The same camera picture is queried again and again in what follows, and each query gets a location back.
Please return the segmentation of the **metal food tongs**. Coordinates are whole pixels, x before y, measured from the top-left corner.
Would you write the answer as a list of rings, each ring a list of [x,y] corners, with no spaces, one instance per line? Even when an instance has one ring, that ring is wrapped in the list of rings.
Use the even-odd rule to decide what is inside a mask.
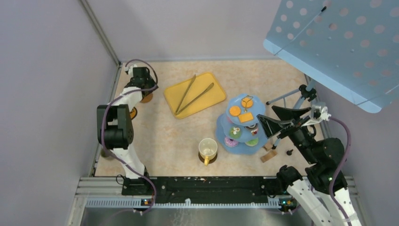
[[[205,89],[203,89],[201,92],[197,91],[194,92],[194,82],[196,81],[197,76],[194,75],[191,79],[190,82],[184,91],[184,94],[175,110],[175,115],[179,115],[182,113],[185,109],[187,109],[189,106],[191,106],[194,102],[196,102],[200,97],[204,96],[206,93],[208,93],[214,86],[215,83],[211,82]]]

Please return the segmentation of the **black yellow round coaster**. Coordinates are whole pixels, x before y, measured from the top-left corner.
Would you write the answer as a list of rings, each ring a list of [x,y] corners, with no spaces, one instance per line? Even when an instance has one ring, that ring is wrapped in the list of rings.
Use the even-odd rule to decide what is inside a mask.
[[[135,107],[130,111],[130,119],[134,119],[137,116],[137,109]]]

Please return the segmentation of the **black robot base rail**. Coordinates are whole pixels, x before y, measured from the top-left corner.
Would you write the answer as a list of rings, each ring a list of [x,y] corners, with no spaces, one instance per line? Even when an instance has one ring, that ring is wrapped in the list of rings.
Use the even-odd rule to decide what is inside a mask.
[[[124,196],[154,197],[156,204],[263,204],[269,199],[286,195],[275,177],[151,177],[126,178]]]

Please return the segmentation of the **light brown round coaster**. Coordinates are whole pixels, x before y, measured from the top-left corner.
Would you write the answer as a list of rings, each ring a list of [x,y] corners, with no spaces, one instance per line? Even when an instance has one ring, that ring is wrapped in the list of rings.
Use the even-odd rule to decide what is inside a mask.
[[[148,103],[153,99],[153,94],[150,93],[146,96],[143,96],[142,100],[140,101],[141,103]]]

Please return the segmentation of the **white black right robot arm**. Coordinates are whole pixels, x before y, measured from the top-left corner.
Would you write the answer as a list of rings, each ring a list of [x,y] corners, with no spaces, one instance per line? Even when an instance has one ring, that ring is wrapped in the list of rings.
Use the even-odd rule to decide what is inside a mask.
[[[317,103],[303,109],[273,106],[272,110],[278,119],[257,115],[267,138],[289,138],[311,164],[305,169],[306,180],[293,166],[282,166],[277,173],[277,190],[291,195],[316,226],[360,226],[342,173],[350,141],[346,145],[333,137],[317,141],[308,130],[309,126],[332,119],[328,107]]]

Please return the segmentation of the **purple frosted donut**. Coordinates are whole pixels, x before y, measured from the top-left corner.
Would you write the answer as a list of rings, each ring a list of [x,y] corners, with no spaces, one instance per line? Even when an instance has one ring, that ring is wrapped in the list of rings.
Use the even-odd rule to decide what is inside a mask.
[[[231,147],[231,148],[236,147],[236,146],[239,144],[238,141],[236,141],[236,140],[234,140],[234,139],[230,139],[230,138],[228,138],[228,137],[225,137],[225,138],[224,138],[224,143],[225,143],[225,145],[226,145],[227,147]]]

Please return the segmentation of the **yellow cup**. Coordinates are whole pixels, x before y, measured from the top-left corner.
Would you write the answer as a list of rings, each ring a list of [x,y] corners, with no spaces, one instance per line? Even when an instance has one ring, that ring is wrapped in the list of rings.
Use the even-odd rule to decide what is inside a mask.
[[[217,153],[218,144],[212,138],[204,138],[199,142],[198,149],[203,155],[211,156],[214,153]]]

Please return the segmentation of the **green frosted donut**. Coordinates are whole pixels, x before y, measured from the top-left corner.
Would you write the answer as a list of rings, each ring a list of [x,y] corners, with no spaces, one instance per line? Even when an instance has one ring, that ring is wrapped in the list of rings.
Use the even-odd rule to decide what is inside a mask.
[[[252,140],[249,140],[249,141],[245,142],[245,144],[247,146],[253,147],[253,146],[257,145],[258,142],[259,142],[259,138],[255,138],[255,139],[252,139]]]

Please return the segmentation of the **square orange biscuit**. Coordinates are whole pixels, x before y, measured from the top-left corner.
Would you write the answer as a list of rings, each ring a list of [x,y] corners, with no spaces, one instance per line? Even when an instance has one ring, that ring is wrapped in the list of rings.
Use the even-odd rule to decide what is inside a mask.
[[[246,112],[246,113],[240,114],[238,116],[238,119],[239,119],[240,123],[245,123],[245,122],[252,121],[254,119],[254,117],[251,112]]]

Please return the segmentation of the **round orange biscuit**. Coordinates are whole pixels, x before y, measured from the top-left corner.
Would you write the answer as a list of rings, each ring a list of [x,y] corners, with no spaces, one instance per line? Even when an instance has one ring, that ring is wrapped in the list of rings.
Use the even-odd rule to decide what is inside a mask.
[[[241,100],[241,105],[243,108],[251,108],[253,104],[253,97],[245,97]]]
[[[231,106],[229,109],[229,114],[233,117],[238,117],[241,114],[241,108],[237,105]]]

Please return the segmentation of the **dark brown round coaster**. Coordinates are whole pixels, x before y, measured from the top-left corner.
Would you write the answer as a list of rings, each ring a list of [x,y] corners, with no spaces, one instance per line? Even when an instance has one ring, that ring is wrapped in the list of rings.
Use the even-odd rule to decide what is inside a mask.
[[[198,152],[198,158],[204,165],[209,165],[214,163],[217,160],[218,153],[214,153],[211,156],[205,156],[201,152]]]

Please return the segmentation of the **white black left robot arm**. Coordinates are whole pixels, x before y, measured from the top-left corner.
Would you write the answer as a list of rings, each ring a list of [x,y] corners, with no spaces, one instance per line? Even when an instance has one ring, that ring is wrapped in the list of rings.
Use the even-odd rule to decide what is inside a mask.
[[[129,82],[110,103],[96,109],[97,139],[104,151],[116,159],[125,171],[126,179],[135,179],[133,189],[139,194],[150,191],[151,182],[144,178],[145,165],[139,160],[133,140],[135,137],[131,111],[143,98],[158,88],[148,67],[127,68]]]

